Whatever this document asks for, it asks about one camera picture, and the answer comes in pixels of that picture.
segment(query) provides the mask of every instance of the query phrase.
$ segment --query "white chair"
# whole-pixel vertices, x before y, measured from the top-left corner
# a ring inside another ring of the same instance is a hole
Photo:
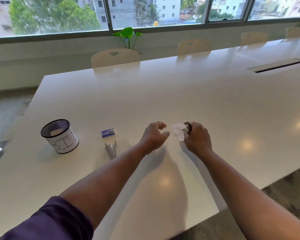
[[[139,53],[132,49],[107,49],[91,58],[92,68],[107,67],[140,61]]]
[[[241,36],[242,45],[266,43],[268,41],[268,35],[261,32],[247,32]]]
[[[300,37],[300,27],[286,28],[286,39]]]
[[[212,47],[208,40],[191,39],[184,40],[178,44],[178,56],[189,55],[193,53],[211,51]]]

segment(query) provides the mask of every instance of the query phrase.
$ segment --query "conference table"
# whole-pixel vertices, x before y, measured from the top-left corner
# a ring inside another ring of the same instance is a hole
[[[116,140],[120,154],[154,121],[171,135],[141,161],[94,239],[168,239],[227,207],[173,124],[202,123],[213,150],[259,189],[299,169],[296,59],[300,38],[45,76],[0,160],[0,236],[107,164],[105,143]],[[80,140],[69,153],[40,136],[56,119]],[[115,136],[102,138],[111,128]]]

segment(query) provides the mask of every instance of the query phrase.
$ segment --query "purple sleeve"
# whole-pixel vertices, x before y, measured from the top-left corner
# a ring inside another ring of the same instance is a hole
[[[93,227],[89,219],[65,199],[54,196],[0,240],[91,240],[92,236]]]

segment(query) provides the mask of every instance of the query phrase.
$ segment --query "mesh pen holder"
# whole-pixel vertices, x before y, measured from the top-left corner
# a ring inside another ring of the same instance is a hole
[[[54,120],[46,124],[41,130],[41,136],[61,154],[71,152],[79,144],[67,120]]]

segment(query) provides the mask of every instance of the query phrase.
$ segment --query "fist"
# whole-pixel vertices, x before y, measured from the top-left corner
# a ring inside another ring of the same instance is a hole
[[[166,128],[167,125],[161,121],[153,122],[145,129],[139,144],[145,149],[146,155],[153,150],[160,148],[166,139],[169,137],[170,132],[165,131],[160,133],[159,129]]]
[[[212,144],[208,130],[200,123],[192,121],[190,135],[184,133],[184,143],[197,157],[212,152]]]

